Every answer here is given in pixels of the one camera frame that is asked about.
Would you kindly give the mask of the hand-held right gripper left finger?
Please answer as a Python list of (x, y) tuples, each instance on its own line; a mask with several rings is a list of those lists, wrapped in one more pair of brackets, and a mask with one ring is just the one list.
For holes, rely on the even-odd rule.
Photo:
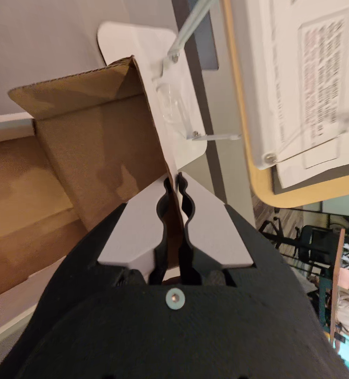
[(131, 198), (112, 230), (98, 262), (138, 270), (151, 285), (161, 285), (168, 268), (167, 226), (172, 192), (162, 176)]

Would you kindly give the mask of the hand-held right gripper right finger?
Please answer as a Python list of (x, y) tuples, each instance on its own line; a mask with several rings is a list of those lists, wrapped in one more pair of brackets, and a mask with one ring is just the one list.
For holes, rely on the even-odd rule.
[(183, 285), (231, 283), (229, 270), (250, 269), (254, 261), (224, 202), (186, 173), (179, 173), (183, 216), (179, 268)]

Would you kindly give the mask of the white cardboard box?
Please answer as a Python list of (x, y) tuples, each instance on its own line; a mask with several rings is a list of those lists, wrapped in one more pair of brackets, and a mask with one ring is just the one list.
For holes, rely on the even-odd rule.
[(0, 115), (0, 335), (86, 232), (175, 171), (143, 80), (129, 56), (8, 91), (25, 113)]

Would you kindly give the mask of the black office chair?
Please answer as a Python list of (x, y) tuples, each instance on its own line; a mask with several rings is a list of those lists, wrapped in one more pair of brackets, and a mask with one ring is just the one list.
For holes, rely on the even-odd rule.
[(269, 208), (256, 227), (285, 262), (305, 277), (319, 275), (332, 280), (340, 234), (308, 224), (301, 209)]

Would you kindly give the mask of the printed paper sheet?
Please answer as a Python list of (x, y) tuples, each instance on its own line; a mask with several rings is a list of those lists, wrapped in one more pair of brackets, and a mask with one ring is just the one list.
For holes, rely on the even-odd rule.
[(269, 1), (282, 188), (349, 164), (349, 1)]

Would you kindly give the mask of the clear acrylic stand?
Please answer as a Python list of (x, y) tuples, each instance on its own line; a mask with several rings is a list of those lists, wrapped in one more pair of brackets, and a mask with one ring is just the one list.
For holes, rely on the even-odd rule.
[(237, 134), (201, 135), (198, 131), (193, 130), (190, 116), (183, 103), (179, 90), (176, 90), (172, 84), (162, 83), (160, 81), (164, 76), (164, 72), (178, 63), (180, 53), (184, 49), (186, 42), (205, 18), (205, 15), (210, 11), (213, 2), (214, 1), (212, 0), (200, 0), (196, 2), (194, 8), (191, 10), (189, 16), (186, 18), (183, 26), (181, 27), (177, 38), (169, 48), (167, 55), (156, 64), (156, 68), (159, 69), (159, 75), (153, 77), (152, 79), (153, 82), (159, 81), (156, 92), (158, 94), (159, 103), (165, 122), (170, 124), (181, 123), (185, 130), (185, 134), (183, 136), (189, 141), (235, 141), (242, 138), (241, 135)]

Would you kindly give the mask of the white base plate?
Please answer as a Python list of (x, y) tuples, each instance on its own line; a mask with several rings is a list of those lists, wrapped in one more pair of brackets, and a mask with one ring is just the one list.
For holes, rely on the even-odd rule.
[(183, 167), (202, 156), (207, 141), (193, 141), (193, 132), (205, 135), (199, 103), (185, 50), (177, 63), (162, 63), (176, 39), (165, 28), (129, 23), (103, 22), (97, 42), (106, 64), (134, 56), (146, 92), (164, 158), (170, 170)]

